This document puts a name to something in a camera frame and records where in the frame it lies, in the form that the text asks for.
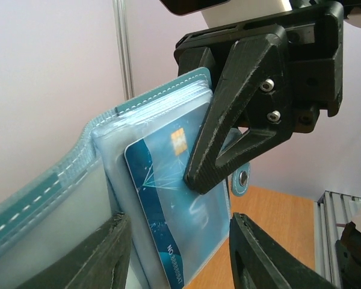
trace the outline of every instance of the wooden table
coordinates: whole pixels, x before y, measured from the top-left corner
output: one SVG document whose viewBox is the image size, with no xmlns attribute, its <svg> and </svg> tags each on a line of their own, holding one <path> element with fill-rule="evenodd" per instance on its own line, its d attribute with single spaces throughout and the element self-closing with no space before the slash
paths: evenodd
<svg viewBox="0 0 361 289">
<path fill-rule="evenodd" d="M 290 254 L 314 269 L 313 201 L 250 187 L 243 197 L 231 194 L 232 212 L 248 215 Z M 234 288 L 226 240 L 187 289 Z"/>
</svg>

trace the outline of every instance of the metal pole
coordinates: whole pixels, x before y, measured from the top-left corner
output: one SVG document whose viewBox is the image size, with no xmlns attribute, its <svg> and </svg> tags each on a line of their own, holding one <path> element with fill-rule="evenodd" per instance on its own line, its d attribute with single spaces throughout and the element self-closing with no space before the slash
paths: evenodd
<svg viewBox="0 0 361 289">
<path fill-rule="evenodd" d="M 135 96 L 134 83 L 132 80 L 131 56 L 128 40 L 126 20 L 126 7 L 124 0 L 113 0 L 116 34 L 118 40 L 120 70 L 122 71 L 123 90 L 125 100 Z"/>
</svg>

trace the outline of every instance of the blue card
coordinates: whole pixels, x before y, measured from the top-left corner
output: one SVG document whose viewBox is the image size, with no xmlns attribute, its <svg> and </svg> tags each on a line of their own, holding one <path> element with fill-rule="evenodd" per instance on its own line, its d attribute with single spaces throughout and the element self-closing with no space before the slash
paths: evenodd
<svg viewBox="0 0 361 289">
<path fill-rule="evenodd" d="M 171 288 L 183 288 L 229 233 L 222 182 L 205 195 L 183 181 L 205 103 L 130 144 L 125 158 Z"/>
</svg>

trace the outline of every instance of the wallet strap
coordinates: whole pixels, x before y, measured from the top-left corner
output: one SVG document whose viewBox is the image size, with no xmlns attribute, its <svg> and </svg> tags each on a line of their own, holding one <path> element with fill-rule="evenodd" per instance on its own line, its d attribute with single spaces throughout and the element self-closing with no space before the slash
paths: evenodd
<svg viewBox="0 0 361 289">
<path fill-rule="evenodd" d="M 60 162 L 0 204 L 0 256 L 62 203 L 85 178 L 99 158 L 90 135 L 94 128 L 200 80 L 211 87 L 208 69 L 187 73 L 91 120 L 73 149 Z"/>
</svg>

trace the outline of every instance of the white wall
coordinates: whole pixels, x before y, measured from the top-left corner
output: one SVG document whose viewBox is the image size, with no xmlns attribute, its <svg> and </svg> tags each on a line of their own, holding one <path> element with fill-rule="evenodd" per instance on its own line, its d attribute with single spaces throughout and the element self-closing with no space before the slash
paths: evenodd
<svg viewBox="0 0 361 289">
<path fill-rule="evenodd" d="M 0 202 L 121 102 L 112 0 L 0 0 Z"/>
<path fill-rule="evenodd" d="M 187 33 L 207 29 L 201 13 L 171 14 L 159 0 L 125 0 L 135 94 L 174 79 L 175 44 Z"/>
<path fill-rule="evenodd" d="M 132 73 L 142 93 L 176 77 L 176 42 L 205 29 L 200 13 L 177 17 L 158 0 L 129 0 Z M 361 196 L 361 30 L 345 24 L 344 101 L 338 116 L 326 113 L 311 134 L 253 160 L 251 183 L 317 200 L 324 190 Z"/>
</svg>

